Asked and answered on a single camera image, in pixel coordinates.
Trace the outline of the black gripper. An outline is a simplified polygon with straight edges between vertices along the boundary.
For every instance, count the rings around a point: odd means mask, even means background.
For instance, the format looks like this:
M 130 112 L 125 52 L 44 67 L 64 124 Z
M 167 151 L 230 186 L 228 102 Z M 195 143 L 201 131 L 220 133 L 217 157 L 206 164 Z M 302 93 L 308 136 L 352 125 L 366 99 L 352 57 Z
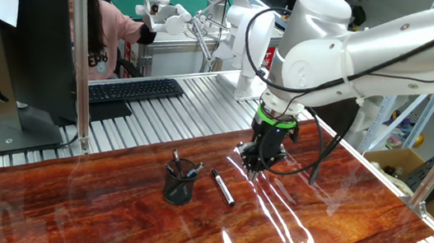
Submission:
M 254 133 L 252 142 L 239 143 L 236 147 L 248 180 L 254 182 L 261 173 L 285 159 L 287 154 L 282 142 L 288 135 L 296 133 L 297 123 L 292 117 L 271 124 L 255 117 L 251 126 Z

